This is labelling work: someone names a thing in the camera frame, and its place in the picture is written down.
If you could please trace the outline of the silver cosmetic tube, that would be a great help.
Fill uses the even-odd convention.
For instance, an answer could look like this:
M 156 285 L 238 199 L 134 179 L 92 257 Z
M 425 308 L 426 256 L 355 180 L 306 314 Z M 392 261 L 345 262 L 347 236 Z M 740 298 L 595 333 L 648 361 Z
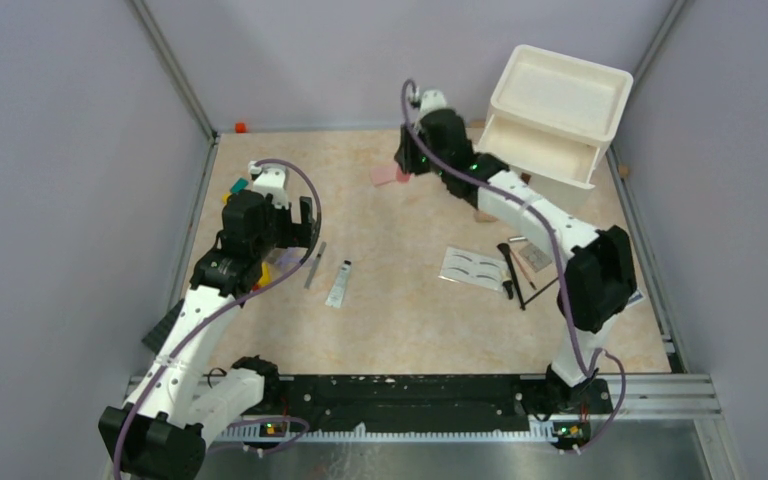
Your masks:
M 352 262 L 350 260 L 344 260 L 340 265 L 337 275 L 335 277 L 334 284 L 326 297 L 325 305 L 332 308 L 340 308 L 342 306 L 346 288 L 348 285 L 350 272 L 352 268 Z

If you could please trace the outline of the white drawer organizer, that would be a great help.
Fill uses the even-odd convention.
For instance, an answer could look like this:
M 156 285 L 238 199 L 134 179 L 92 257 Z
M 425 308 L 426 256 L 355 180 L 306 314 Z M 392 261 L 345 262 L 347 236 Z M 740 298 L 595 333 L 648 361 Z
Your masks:
M 517 46 L 491 95 L 478 140 L 565 211 L 579 210 L 613 142 L 634 78 L 614 67 Z

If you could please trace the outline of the pink spray bottle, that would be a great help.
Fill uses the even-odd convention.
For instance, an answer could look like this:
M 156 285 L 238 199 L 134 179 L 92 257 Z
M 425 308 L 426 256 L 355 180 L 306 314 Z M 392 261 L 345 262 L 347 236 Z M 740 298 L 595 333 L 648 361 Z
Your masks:
M 411 175 L 409 173 L 403 172 L 400 168 L 397 168 L 395 170 L 394 179 L 398 183 L 408 183 L 411 179 Z

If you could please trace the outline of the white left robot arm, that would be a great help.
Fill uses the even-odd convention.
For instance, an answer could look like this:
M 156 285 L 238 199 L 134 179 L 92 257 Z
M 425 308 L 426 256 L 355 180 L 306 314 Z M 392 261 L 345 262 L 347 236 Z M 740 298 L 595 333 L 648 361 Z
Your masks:
M 114 478 L 193 479 L 234 417 L 249 407 L 262 414 L 277 407 L 280 386 L 256 368 L 231 369 L 201 397 L 195 390 L 237 311 L 296 272 L 291 267 L 260 286 L 269 254 L 282 248 L 313 252 L 322 222 L 318 194 L 300 197 L 299 209 L 301 220 L 294 222 L 291 206 L 279 205 L 272 194 L 231 195 L 222 227 L 197 261 L 152 366 L 124 403 L 106 408 L 99 419 Z

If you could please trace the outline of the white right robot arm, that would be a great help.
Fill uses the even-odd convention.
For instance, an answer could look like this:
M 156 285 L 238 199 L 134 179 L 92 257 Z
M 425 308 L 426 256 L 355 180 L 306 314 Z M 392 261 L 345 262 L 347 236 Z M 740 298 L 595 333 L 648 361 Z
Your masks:
M 533 190 L 510 166 L 474 150 L 463 119 L 443 107 L 411 120 L 405 113 L 396 161 L 405 174 L 438 176 L 447 191 L 515 229 L 556 267 L 564 342 L 550 363 L 546 397 L 572 412 L 587 397 L 604 343 L 637 291 L 631 241 L 619 226 L 599 229 Z

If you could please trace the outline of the tan makeup sponge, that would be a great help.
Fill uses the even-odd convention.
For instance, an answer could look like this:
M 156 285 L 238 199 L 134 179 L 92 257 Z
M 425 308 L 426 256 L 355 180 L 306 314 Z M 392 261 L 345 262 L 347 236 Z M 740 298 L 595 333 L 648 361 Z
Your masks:
M 474 213 L 474 220 L 478 223 L 493 223 L 497 221 L 497 218 L 486 212 L 476 211 Z

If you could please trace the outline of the black makeup brush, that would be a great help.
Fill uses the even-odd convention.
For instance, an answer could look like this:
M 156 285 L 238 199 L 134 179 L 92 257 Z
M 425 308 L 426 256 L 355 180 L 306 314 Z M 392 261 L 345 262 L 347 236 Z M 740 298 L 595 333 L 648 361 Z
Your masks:
M 496 246 L 496 248 L 501 253 L 508 269 L 509 279 L 503 282 L 503 287 L 508 293 L 509 298 L 510 299 L 516 298 L 517 301 L 519 302 L 520 309 L 522 311 L 525 311 L 526 303 L 525 303 L 525 299 L 523 297 L 522 290 L 518 281 L 516 268 L 514 267 L 514 261 L 513 261 L 510 246 L 507 243 L 499 243 Z

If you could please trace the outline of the pink rectangular sponge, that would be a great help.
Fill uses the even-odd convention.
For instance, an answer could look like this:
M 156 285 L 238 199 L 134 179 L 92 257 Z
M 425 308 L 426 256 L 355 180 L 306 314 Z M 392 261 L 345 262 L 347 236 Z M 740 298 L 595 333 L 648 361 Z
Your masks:
M 396 164 L 375 166 L 369 170 L 369 179 L 373 187 L 380 187 L 395 182 L 399 167 Z

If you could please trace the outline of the clear purple plastic bag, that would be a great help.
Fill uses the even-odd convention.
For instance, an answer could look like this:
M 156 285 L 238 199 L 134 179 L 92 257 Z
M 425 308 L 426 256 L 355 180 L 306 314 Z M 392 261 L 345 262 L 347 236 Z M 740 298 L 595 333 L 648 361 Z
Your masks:
M 268 263 L 278 271 L 284 272 L 297 265 L 306 253 L 305 248 L 276 249 L 270 254 Z

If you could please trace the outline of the red yellow toy block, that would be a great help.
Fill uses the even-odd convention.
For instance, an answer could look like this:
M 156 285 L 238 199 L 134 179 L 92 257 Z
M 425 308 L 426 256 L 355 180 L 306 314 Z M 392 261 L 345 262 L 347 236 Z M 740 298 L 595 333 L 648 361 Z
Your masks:
M 254 290 L 259 290 L 265 286 L 268 286 L 272 282 L 272 274 L 270 265 L 267 262 L 261 264 L 260 277 L 253 287 Z

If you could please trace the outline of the eyebrow stencil sheet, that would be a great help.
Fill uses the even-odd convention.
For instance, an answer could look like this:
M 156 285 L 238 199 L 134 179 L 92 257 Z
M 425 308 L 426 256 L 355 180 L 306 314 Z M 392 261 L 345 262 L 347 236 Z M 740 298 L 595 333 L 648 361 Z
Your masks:
M 449 246 L 444 253 L 438 277 L 502 292 L 503 282 L 509 279 L 509 269 L 501 259 Z

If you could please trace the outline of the grey eyeshadow palette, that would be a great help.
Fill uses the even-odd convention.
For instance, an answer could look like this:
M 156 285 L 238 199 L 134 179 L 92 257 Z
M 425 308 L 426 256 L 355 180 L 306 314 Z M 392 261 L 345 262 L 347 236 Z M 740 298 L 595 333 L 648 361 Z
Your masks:
M 546 254 L 530 242 L 524 243 L 518 253 L 529 268 L 535 273 L 540 272 L 553 264 L 553 259 L 550 255 Z

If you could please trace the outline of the thin brown brush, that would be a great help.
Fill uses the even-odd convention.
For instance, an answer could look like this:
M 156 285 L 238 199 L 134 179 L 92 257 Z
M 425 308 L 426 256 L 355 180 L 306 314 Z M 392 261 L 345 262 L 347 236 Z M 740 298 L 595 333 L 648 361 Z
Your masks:
M 535 285 L 535 282 L 532 278 L 532 275 L 530 274 L 529 270 L 525 268 L 522 260 L 520 259 L 520 256 L 514 251 L 511 250 L 511 258 L 513 259 L 514 263 L 517 265 L 519 271 L 525 278 L 527 284 L 531 287 L 532 290 L 537 290 L 537 286 Z

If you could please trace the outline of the thin black eyeliner brush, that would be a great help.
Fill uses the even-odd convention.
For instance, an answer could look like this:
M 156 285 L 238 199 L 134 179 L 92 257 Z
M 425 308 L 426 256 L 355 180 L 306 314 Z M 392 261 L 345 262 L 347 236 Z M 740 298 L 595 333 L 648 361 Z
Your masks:
M 556 277 L 552 279 L 550 282 L 548 282 L 545 286 L 538 289 L 533 295 L 531 295 L 527 300 L 525 300 L 525 305 L 528 305 L 534 300 L 536 300 L 540 295 L 542 295 L 546 290 L 548 290 L 551 286 L 553 286 L 557 282 L 558 282 L 558 278 Z

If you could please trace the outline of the blue playing card box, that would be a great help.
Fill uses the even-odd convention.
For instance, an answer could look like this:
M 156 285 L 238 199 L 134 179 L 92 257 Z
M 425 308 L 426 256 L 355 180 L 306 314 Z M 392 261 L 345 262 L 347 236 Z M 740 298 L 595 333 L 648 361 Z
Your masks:
M 628 302 L 626 304 L 627 308 L 631 308 L 632 306 L 642 302 L 645 299 L 645 294 L 637 289 L 628 299 Z

